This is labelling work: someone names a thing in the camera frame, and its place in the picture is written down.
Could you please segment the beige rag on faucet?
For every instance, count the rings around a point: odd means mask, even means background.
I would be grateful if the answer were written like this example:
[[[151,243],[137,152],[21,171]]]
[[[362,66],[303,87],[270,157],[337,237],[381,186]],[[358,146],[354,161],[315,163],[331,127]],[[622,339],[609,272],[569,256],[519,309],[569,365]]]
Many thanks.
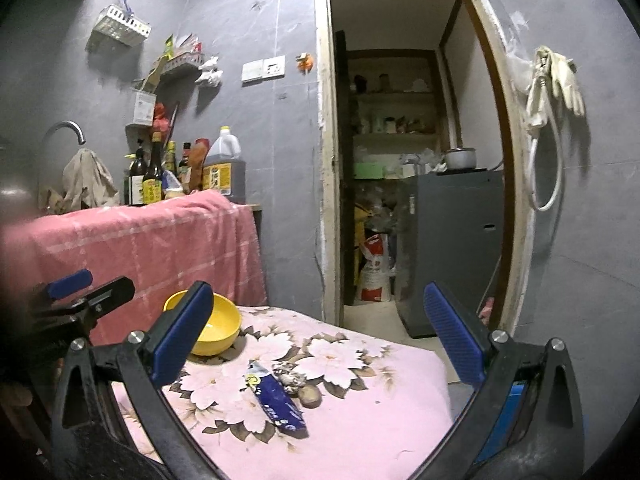
[[[42,188],[41,209],[54,214],[67,214],[83,209],[115,207],[120,204],[118,188],[98,155],[81,148],[63,169],[63,193]]]

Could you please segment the brown nut shells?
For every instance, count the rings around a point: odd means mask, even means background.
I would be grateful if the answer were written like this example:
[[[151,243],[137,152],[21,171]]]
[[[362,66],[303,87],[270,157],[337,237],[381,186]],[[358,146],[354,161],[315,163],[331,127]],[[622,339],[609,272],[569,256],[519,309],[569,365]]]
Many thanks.
[[[285,392],[297,399],[303,408],[318,408],[321,405],[322,393],[319,388],[307,382],[304,374],[297,373],[292,363],[277,362],[272,371]]]

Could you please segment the white wall switch plate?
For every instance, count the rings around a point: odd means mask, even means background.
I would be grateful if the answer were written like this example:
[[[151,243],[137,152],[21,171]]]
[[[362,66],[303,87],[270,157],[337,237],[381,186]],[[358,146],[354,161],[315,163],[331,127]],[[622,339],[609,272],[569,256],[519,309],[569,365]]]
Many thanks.
[[[284,55],[247,62],[242,66],[241,82],[242,84],[252,84],[257,81],[283,77],[285,63],[286,57]]]

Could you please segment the red white rice bag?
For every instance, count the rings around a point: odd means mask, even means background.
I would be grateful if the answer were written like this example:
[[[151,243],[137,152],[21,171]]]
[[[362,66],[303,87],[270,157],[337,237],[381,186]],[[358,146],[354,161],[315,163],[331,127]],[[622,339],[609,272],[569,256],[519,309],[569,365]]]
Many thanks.
[[[358,302],[390,301],[390,257],[387,251],[387,237],[375,233],[360,245],[363,267],[360,270],[356,288]]]

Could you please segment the pink floral table cloth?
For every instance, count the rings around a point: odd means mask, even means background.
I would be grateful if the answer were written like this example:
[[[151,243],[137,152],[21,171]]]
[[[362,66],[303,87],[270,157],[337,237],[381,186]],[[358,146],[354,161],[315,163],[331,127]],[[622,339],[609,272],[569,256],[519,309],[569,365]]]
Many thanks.
[[[242,307],[238,339],[186,361],[162,393],[231,479],[405,479],[452,425],[445,364],[275,307]],[[292,392],[307,432],[281,431],[245,382],[254,363]]]

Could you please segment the cream rubber gloves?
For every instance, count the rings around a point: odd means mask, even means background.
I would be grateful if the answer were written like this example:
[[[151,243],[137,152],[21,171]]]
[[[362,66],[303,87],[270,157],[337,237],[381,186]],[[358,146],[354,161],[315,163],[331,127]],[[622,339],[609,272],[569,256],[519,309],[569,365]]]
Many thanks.
[[[533,79],[525,107],[529,127],[542,128],[547,125],[551,114],[551,98],[563,104],[576,117],[586,114],[573,60],[549,47],[540,46],[535,51]]]

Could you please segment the large cooking oil jug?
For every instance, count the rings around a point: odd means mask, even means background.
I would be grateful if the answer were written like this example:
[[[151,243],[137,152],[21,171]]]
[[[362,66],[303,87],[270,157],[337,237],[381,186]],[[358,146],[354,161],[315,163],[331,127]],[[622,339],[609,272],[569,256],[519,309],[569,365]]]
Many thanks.
[[[202,188],[215,190],[236,204],[246,202],[246,162],[239,139],[222,126],[203,165]]]

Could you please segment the blue snack wrapper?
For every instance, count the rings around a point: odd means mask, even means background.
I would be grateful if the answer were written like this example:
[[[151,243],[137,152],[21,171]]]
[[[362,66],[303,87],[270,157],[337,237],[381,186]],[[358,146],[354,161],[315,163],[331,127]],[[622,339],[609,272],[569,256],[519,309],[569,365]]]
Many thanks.
[[[294,437],[308,434],[303,414],[270,370],[251,362],[244,375],[247,388],[277,430]]]

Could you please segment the yellow plastic bowl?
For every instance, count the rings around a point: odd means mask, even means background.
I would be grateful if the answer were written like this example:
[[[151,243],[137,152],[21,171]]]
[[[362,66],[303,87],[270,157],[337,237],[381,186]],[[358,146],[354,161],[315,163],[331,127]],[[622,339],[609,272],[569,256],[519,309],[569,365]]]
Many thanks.
[[[162,314],[174,308],[186,290],[175,292],[166,301]],[[189,356],[216,356],[227,350],[239,336],[241,315],[229,299],[213,292],[213,312],[203,328]]]

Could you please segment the white box on wall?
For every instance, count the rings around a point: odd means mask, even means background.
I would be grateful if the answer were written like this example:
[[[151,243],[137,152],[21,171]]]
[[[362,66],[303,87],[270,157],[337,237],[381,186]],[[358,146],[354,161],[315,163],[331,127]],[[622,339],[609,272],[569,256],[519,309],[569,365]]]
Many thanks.
[[[130,125],[151,127],[154,118],[156,95],[153,93],[134,90],[131,93]]]

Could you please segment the wall rack with packets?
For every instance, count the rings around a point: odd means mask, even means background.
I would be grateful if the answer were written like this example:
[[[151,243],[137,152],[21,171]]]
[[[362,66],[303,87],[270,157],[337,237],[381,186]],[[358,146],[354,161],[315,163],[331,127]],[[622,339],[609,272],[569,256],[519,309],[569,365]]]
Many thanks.
[[[138,88],[153,93],[162,81],[198,70],[203,63],[204,53],[198,35],[170,36],[165,41],[163,54],[153,62]]]

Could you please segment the grey mini fridge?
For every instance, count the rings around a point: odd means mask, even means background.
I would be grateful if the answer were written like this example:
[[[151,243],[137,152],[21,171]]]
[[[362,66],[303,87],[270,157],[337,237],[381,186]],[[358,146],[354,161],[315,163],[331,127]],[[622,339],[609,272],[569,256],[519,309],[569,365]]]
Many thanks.
[[[412,338],[435,335],[423,307],[431,282],[478,312],[495,293],[503,234],[499,170],[422,174],[399,182],[395,302]]]

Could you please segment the orange sauce bottle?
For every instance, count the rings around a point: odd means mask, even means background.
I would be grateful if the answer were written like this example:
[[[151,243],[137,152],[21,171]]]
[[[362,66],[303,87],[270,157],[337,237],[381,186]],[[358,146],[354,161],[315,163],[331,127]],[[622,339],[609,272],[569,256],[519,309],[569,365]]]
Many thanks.
[[[203,168],[209,151],[207,139],[199,138],[193,144],[189,155],[189,191],[196,192],[202,188]]]

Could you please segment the orange wall hook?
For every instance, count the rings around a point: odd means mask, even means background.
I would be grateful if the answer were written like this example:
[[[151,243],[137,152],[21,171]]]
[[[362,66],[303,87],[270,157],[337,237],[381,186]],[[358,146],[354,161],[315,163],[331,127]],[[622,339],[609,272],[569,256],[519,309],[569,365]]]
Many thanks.
[[[314,56],[309,52],[297,55],[296,67],[302,74],[309,74],[314,68]]]

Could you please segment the dark soy sauce bottle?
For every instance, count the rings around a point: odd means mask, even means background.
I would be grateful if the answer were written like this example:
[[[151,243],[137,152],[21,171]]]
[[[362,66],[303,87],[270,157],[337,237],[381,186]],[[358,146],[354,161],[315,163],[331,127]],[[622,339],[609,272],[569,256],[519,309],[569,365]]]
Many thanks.
[[[145,205],[160,202],[163,199],[163,137],[159,131],[152,134],[152,151],[148,169],[142,181],[142,196]]]

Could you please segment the dark vinegar bottle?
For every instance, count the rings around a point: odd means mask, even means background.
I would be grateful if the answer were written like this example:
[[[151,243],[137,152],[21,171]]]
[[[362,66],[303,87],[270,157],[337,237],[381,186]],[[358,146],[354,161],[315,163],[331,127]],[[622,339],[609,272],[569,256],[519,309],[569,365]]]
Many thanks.
[[[148,166],[146,166],[143,140],[137,140],[137,144],[134,154],[129,155],[131,164],[127,172],[125,191],[127,193],[126,204],[140,207],[144,205],[142,182]]]

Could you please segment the metal pot on fridge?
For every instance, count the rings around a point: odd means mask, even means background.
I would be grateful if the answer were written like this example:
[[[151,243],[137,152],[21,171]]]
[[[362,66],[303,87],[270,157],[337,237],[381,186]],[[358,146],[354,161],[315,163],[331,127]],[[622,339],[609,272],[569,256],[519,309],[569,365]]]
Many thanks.
[[[477,166],[476,149],[465,146],[450,148],[444,155],[444,161],[449,171],[473,170]]]

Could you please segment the white wall basket shelf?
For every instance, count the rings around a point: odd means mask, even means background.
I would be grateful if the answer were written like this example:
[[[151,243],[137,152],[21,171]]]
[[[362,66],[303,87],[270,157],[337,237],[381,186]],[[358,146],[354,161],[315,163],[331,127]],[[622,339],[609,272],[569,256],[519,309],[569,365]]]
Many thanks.
[[[116,4],[110,4],[100,12],[92,30],[127,47],[135,47],[149,38],[152,27]]]

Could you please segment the pink plaid towel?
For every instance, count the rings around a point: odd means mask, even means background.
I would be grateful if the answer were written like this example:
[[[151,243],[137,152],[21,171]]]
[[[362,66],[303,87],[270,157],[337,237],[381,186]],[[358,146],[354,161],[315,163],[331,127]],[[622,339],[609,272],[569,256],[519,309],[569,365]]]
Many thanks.
[[[14,304],[82,269],[96,286],[126,276],[136,289],[133,300],[99,320],[95,344],[147,330],[165,300],[195,281],[240,306],[267,301],[253,211],[216,191],[41,217],[1,234],[1,289]]]

